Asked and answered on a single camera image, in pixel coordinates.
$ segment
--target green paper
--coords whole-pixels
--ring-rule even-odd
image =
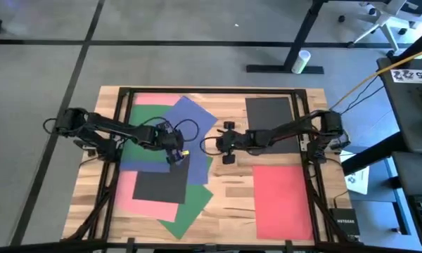
[[[168,105],[133,105],[129,123],[138,126],[152,117],[162,117],[170,108]],[[122,151],[122,161],[165,162],[166,152],[164,150],[145,150],[132,141],[127,141]]]
[[[207,168],[210,170],[212,158],[208,157]],[[178,206],[177,216],[175,222],[158,220],[170,233],[178,240],[180,240],[184,233],[189,229],[192,223],[197,219],[197,216],[205,208],[210,201],[212,193],[205,188],[205,186],[190,186],[186,187],[186,199],[184,204]]]

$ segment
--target black floor line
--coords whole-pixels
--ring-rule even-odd
[[[97,3],[96,11],[94,13],[91,24],[89,26],[85,41],[90,40],[94,34],[94,31],[97,27],[98,18],[101,14],[101,10],[103,8],[104,2],[105,0],[100,0]],[[79,74],[82,71],[84,59],[86,59],[86,54],[87,54],[88,49],[89,49],[89,45],[83,44],[83,47],[81,51],[79,52],[77,62],[75,63],[72,76],[70,77],[68,87],[64,93],[63,100],[58,110],[57,117],[59,117],[64,112],[64,110],[68,108],[70,101],[72,100],[73,92],[77,85]],[[42,183],[44,182],[47,169],[49,168],[50,159],[55,150],[57,141],[58,141],[58,136],[52,134],[50,135],[49,141],[47,141],[44,147],[41,161],[37,168],[36,176],[34,177],[34,181],[30,189],[30,194],[27,197],[25,206],[23,207],[19,221],[17,223],[17,226],[15,227],[15,232],[11,239],[11,246],[22,244],[23,238],[25,236],[25,231],[27,230],[28,223],[30,222],[31,215],[34,210],[34,206],[36,205],[37,197],[41,191]]]
[[[0,39],[0,45],[81,46],[82,40],[68,39]]]
[[[85,40],[62,39],[0,39],[0,45],[45,45],[72,46],[89,44],[91,46],[253,46],[253,47],[291,47],[292,42],[280,41],[179,41],[179,40],[92,40],[93,30],[90,27]],[[411,44],[399,43],[399,48],[408,48]],[[307,42],[304,48],[347,48],[347,43],[341,42]],[[354,48],[391,48],[389,43],[357,43]]]

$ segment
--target desk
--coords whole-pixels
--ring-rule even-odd
[[[150,91],[146,92],[156,92],[157,88],[151,88],[149,90]],[[223,122],[226,120],[235,121],[237,131],[245,131],[248,128],[245,98],[285,97],[284,94],[278,94],[279,89],[256,89],[258,91],[263,91],[263,94],[254,93],[253,89],[232,88],[223,90],[232,91],[232,93],[226,93],[224,91],[221,93],[182,94],[204,107],[218,119],[217,123],[207,133],[207,136],[216,136],[217,130],[223,129]],[[272,93],[276,91],[277,94],[268,94],[268,91],[271,90]],[[113,118],[118,93],[118,86],[103,86],[98,95],[95,112],[100,113],[105,117]],[[306,93],[310,111],[327,108],[323,89],[306,89]],[[300,114],[303,115],[304,108],[299,108],[299,110]],[[124,110],[120,112],[121,119],[123,118],[123,115]],[[207,143],[207,151],[215,151],[212,150],[212,148],[208,150],[208,147],[213,146],[213,143]],[[334,154],[327,154],[327,157],[339,160],[339,157]],[[72,195],[70,210],[63,231],[63,238],[72,235],[93,209],[101,177],[102,164],[101,161],[96,160],[80,167],[75,190]],[[253,157],[243,152],[237,152],[235,164],[223,165],[220,157],[216,157],[210,168],[209,183],[205,185],[214,196],[181,240],[175,239],[175,237],[155,219],[128,214],[115,207],[113,209],[108,242],[126,242],[127,238],[135,238],[137,243],[211,243],[219,245],[277,245],[284,247],[284,240],[260,240],[256,237],[255,203],[251,167],[255,164],[294,164],[301,166],[301,158],[298,153]],[[329,205],[332,205],[333,198],[347,190],[343,171],[339,164],[332,161],[323,164],[321,166],[321,171],[326,200]],[[315,179],[313,180],[314,187],[317,188],[316,181]],[[338,206],[342,208],[351,207],[348,193],[338,197]],[[326,240],[324,220],[320,211],[316,211],[316,216],[321,240]],[[102,229],[103,222],[99,222],[97,235],[101,235]],[[293,241],[293,244],[314,245],[314,241]]]
[[[414,203],[412,196],[422,195],[422,155],[393,152],[392,158],[408,206],[413,207]],[[416,225],[418,237],[422,244],[422,231],[418,214],[414,208],[409,208],[409,211],[411,212],[411,217]]]
[[[381,58],[377,63],[382,69],[390,65],[390,60]],[[422,60],[413,60],[403,68],[422,70]],[[399,132],[344,161],[346,175],[391,156],[392,151],[422,153],[422,84],[395,83],[390,71],[383,73],[381,79],[397,119]]]

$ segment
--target white label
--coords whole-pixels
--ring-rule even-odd
[[[391,70],[391,75],[394,82],[422,84],[422,70]]]
[[[340,161],[344,162],[354,155],[355,154],[343,150],[340,154]],[[369,166],[354,174],[347,175],[345,177],[345,184],[347,185],[348,190],[366,195],[367,186],[369,184]]]

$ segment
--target yellow cable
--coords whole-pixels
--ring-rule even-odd
[[[394,63],[394,64],[392,64],[391,66],[389,66],[389,67],[385,67],[384,69],[382,69],[382,70],[379,70],[379,71],[377,71],[377,72],[375,72],[375,73],[373,73],[372,75],[370,75],[369,77],[367,77],[366,79],[364,79],[361,83],[359,83],[358,85],[356,85],[352,90],[350,90],[347,94],[345,94],[335,105],[333,105],[331,108],[330,108],[330,110],[332,110],[334,107],[336,107],[337,105],[339,105],[343,100],[345,100],[348,96],[350,96],[350,94],[352,94],[353,93],[353,91],[356,91],[361,85],[363,85],[364,83],[366,83],[367,81],[369,81],[370,79],[372,79],[372,78],[374,78],[374,77],[376,77],[376,76],[378,76],[378,75],[380,75],[380,74],[382,74],[382,73],[384,73],[384,72],[386,72],[386,71],[388,71],[388,70],[391,70],[392,68],[394,68],[394,67],[397,67],[397,66],[399,66],[399,65],[402,65],[403,63],[407,63],[407,62],[409,62],[410,60],[413,60],[414,58],[416,58],[416,57],[418,57],[418,56],[421,56],[422,55],[422,52],[420,52],[420,53],[417,53],[417,54],[415,54],[415,55],[413,55],[413,56],[409,56],[408,58],[406,58],[406,59],[403,59],[403,60],[401,60],[401,61],[399,61],[398,63]]]

